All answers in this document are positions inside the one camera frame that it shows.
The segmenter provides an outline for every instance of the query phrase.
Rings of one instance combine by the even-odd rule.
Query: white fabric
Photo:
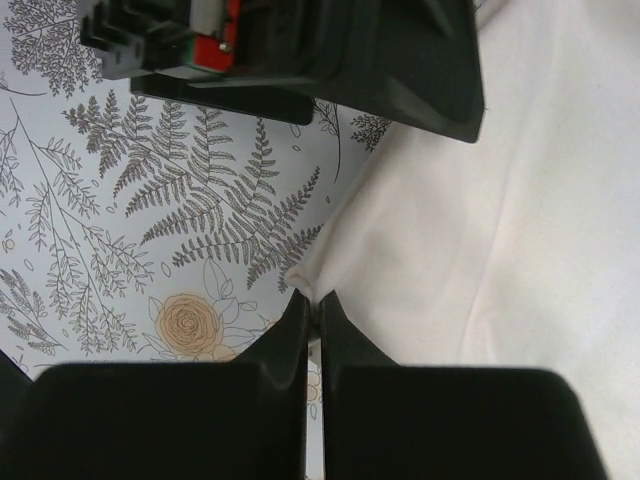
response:
[[[640,3],[511,1],[467,145],[397,126],[289,281],[414,364],[539,366],[640,478]]]

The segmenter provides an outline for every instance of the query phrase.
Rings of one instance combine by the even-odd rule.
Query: red component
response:
[[[229,20],[225,25],[224,40],[222,42],[213,37],[198,35],[193,48],[193,61],[196,65],[219,72],[226,72],[233,66],[238,39],[238,21],[240,19],[241,3],[242,0],[228,0],[227,2]],[[229,44],[231,46],[231,52],[223,52],[220,48],[221,43]]]

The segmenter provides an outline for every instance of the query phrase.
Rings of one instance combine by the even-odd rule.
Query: patterned surface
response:
[[[389,123],[322,102],[298,127],[131,96],[78,44],[75,1],[0,14],[0,348],[31,377],[233,358],[281,315],[284,272]]]

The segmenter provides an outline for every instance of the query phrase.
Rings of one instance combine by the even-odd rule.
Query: black object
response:
[[[604,479],[575,395],[536,370],[396,365],[295,293],[228,364],[69,365],[33,385],[2,478],[302,479],[309,330],[322,339],[325,468],[338,479]]]
[[[233,54],[228,69],[203,68],[207,54],[193,55],[204,37],[189,0],[79,0],[81,41],[100,52],[105,78],[131,77],[138,94],[298,124],[311,122],[320,98],[477,139],[484,102],[472,0],[223,3],[234,2],[235,43],[218,29],[208,52]]]

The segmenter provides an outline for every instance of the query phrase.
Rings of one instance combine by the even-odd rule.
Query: flower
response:
[[[309,371],[307,375],[307,403],[315,402],[316,400],[321,400],[322,397],[322,387],[320,386],[321,379],[320,375],[318,375],[313,370]]]
[[[224,361],[236,355],[222,344],[224,326],[218,314],[196,295],[169,297],[155,323],[158,335],[180,359]]]

